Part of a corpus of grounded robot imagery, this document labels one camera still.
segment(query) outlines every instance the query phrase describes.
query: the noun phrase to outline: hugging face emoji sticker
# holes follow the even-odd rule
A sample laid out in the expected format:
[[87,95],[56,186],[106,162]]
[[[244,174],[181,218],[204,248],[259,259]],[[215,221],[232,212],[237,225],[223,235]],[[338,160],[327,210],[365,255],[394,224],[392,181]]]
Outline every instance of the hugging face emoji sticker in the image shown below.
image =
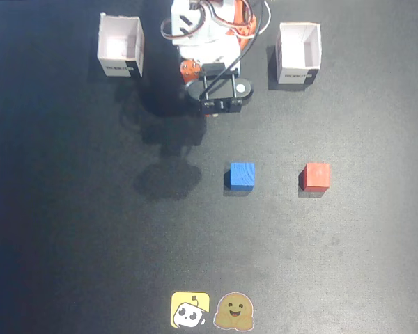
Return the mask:
[[254,328],[254,310],[251,300],[240,292],[224,296],[217,306],[214,325],[221,329],[246,332]]

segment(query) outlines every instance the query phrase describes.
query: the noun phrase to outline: white cardboard box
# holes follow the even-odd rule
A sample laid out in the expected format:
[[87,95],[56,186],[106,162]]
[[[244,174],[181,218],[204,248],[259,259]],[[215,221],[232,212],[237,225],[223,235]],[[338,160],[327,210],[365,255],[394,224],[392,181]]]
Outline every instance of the white cardboard box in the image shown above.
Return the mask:
[[284,22],[276,44],[279,84],[312,84],[320,69],[320,24]]
[[98,59],[108,77],[142,77],[144,32],[139,17],[100,14]]

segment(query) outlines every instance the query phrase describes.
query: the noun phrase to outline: cable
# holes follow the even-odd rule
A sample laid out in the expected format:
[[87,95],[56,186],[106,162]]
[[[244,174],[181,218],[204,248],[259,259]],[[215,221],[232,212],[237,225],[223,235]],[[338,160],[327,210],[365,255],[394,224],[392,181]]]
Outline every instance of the cable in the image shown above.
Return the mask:
[[[260,32],[258,33],[259,35],[264,33],[265,30],[269,27],[269,25],[271,23],[271,9],[270,9],[270,6],[268,5],[268,3],[266,1],[264,2],[264,4],[265,4],[266,9],[268,10],[268,22],[266,22],[266,25],[260,30]],[[251,40],[255,36],[255,34],[243,36],[243,35],[240,35],[234,28],[231,28],[231,30],[234,33],[234,35],[236,35],[237,37],[242,38],[244,40]]]
[[[263,19],[263,3],[264,1],[261,1],[261,12],[260,12],[260,17],[258,19],[258,23],[257,23],[257,30],[260,29],[260,25],[262,24],[262,19]],[[246,56],[246,54],[249,52],[249,50],[252,48],[252,45],[254,45],[254,43],[256,42],[256,39],[258,37],[258,35],[260,35],[259,33],[256,33],[254,35],[254,37],[251,39],[251,41],[248,43],[248,45],[246,46],[246,48],[243,50],[243,52],[239,55],[239,57],[237,57],[232,64],[230,64],[228,67],[226,67],[226,69],[224,69],[224,71],[222,71],[220,74],[218,74],[215,79],[210,83],[210,85],[203,90],[203,92],[200,94],[200,100],[202,97],[205,96],[205,94],[212,89],[213,86],[215,86],[215,84],[220,81],[220,79],[229,71],[231,70],[232,67],[235,66],[236,63],[238,63],[239,61],[241,61],[243,59],[243,57]]]
[[210,14],[212,15],[214,21],[216,23],[220,24],[221,26],[225,26],[226,28],[239,28],[242,26],[249,26],[253,20],[254,14],[252,12],[251,4],[249,3],[249,0],[242,0],[243,3],[246,5],[246,11],[247,11],[247,22],[243,23],[235,23],[235,22],[228,22],[225,19],[222,19],[218,14],[215,12],[214,5],[211,4],[209,0],[200,0],[200,2],[205,3],[210,11]]
[[203,6],[200,5],[199,10],[200,10],[200,14],[201,14],[200,21],[198,22],[198,25],[195,27],[194,30],[192,30],[188,33],[185,33],[183,35],[171,35],[171,34],[165,33],[164,32],[164,26],[166,24],[170,24],[172,22],[171,19],[165,19],[163,22],[161,22],[161,27],[160,27],[162,37],[166,38],[167,40],[177,40],[177,39],[180,39],[180,38],[187,38],[187,37],[190,37],[190,36],[194,35],[198,30],[201,29],[201,27],[204,25],[204,22],[206,20],[206,12],[205,12]]

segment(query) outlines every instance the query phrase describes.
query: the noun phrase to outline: black mat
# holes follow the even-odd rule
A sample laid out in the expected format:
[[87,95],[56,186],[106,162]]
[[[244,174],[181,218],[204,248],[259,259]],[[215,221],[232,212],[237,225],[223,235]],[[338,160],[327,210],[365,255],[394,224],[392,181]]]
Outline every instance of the black mat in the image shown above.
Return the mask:
[[[418,0],[270,1],[253,100],[217,118],[176,99],[169,3],[0,0],[0,333],[181,333],[184,290],[212,315],[246,293],[254,333],[418,334]],[[100,12],[141,16],[143,83],[101,72]],[[322,24],[306,90],[268,79],[283,21]],[[308,161],[332,166],[322,198]]]

